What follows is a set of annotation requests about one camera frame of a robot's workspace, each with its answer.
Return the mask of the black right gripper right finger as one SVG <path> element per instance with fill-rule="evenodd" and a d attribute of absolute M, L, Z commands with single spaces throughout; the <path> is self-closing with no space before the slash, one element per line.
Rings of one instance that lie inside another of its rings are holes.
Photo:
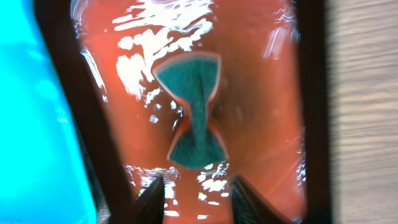
<path fill-rule="evenodd" d="M 278 212 L 267 200 L 263 202 L 237 176 L 232 185 L 232 211 L 234 224 L 291 224 L 292 220 Z"/>

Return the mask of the black tray red inside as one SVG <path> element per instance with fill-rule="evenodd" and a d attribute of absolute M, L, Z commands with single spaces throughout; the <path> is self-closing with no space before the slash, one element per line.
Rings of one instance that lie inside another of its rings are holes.
<path fill-rule="evenodd" d="M 164 178 L 163 223 L 234 223 L 242 177 L 292 223 L 330 223 L 327 149 L 302 95 L 294 1 L 35 1 L 83 144 L 111 211 L 133 223 Z M 167 155 L 183 110 L 154 69 L 189 52 L 221 57 L 211 117 L 228 158 L 188 169 Z"/>

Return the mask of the green pink sponge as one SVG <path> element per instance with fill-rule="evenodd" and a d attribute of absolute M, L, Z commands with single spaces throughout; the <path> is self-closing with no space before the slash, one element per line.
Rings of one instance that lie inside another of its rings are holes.
<path fill-rule="evenodd" d="M 211 52 L 189 52 L 164 61 L 154 76 L 183 110 L 167 159 L 188 169 L 228 158 L 220 129 L 211 117 L 221 78 L 221 57 Z"/>

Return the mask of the teal plastic tray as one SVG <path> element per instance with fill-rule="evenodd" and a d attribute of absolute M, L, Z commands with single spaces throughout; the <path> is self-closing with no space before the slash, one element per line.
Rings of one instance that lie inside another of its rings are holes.
<path fill-rule="evenodd" d="M 1 1 L 1 222 L 95 223 L 71 111 L 32 1 Z"/>

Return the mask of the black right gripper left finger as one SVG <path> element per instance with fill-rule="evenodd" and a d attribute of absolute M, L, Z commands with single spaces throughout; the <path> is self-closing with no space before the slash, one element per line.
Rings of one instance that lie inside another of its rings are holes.
<path fill-rule="evenodd" d="M 133 208 L 133 224 L 163 224 L 164 203 L 165 184 L 160 175 L 137 199 Z"/>

